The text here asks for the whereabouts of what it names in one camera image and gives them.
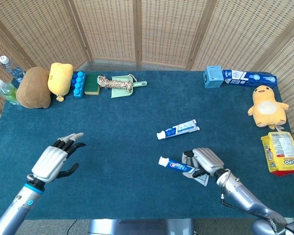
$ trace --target yellow plush toy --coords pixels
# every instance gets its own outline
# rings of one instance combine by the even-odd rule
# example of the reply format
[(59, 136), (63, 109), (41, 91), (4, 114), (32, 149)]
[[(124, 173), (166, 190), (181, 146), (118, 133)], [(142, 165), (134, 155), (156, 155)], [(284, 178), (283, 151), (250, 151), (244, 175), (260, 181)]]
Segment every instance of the yellow plush toy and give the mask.
[(258, 127), (269, 126), (274, 130), (276, 125), (286, 123), (285, 110), (289, 106), (275, 101), (273, 90), (270, 87), (261, 85), (253, 92), (254, 105), (248, 110), (248, 115), (254, 116)]
[(62, 102), (71, 87), (73, 66), (71, 64), (53, 63), (50, 68), (48, 88), (57, 95), (57, 100)]

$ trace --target blue and white box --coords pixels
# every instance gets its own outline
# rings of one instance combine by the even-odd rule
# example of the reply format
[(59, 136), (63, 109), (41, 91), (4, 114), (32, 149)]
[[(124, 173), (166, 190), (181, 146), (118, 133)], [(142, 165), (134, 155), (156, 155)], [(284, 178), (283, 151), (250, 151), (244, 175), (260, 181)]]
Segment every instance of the blue and white box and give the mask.
[(266, 85), (275, 88), (278, 80), (275, 75), (269, 72), (244, 72), (237, 70), (223, 70), (223, 78), (227, 84), (258, 87)]
[(205, 88), (218, 88), (224, 81), (221, 66), (207, 66), (203, 77)]

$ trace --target rope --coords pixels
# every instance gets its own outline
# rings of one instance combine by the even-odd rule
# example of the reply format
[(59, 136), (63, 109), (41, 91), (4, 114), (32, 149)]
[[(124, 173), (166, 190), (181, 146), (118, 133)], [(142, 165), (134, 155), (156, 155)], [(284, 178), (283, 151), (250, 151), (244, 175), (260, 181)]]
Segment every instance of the rope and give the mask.
[(101, 87), (122, 89), (130, 92), (133, 89), (133, 83), (130, 80), (126, 82), (108, 80), (105, 76), (98, 76), (97, 82)]

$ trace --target green bottle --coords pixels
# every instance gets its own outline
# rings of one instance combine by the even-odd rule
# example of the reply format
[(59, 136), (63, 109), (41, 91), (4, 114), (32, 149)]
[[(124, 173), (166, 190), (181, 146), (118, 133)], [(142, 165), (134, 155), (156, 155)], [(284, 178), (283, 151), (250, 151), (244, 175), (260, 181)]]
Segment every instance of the green bottle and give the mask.
[(16, 88), (9, 82), (0, 80), (0, 95), (6, 98), (11, 104), (19, 105), (16, 99)]

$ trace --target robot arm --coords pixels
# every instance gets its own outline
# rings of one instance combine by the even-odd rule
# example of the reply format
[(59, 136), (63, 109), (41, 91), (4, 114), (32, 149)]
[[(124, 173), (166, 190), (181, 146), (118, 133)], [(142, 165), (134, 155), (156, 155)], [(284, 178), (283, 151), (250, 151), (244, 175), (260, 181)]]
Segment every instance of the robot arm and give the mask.
[[(253, 195), (230, 170), (224, 169), (224, 163), (209, 148), (196, 148), (193, 156), (211, 176), (217, 178), (217, 185), (222, 189), (221, 203), (225, 206), (235, 208), (259, 217), (252, 224), (255, 235), (294, 235), (294, 222), (287, 224), (285, 218), (279, 213), (264, 205)], [(227, 204), (224, 194), (231, 197), (240, 208)]]
[(77, 163), (67, 171), (60, 170), (72, 153), (79, 147), (85, 146), (84, 143), (73, 144), (82, 136), (83, 133), (78, 133), (59, 138), (52, 146), (45, 149), (33, 167), (32, 174), (27, 176), (28, 181), (0, 218), (0, 235), (14, 235), (16, 233), (27, 214), (45, 191), (45, 183), (74, 173), (78, 168)]

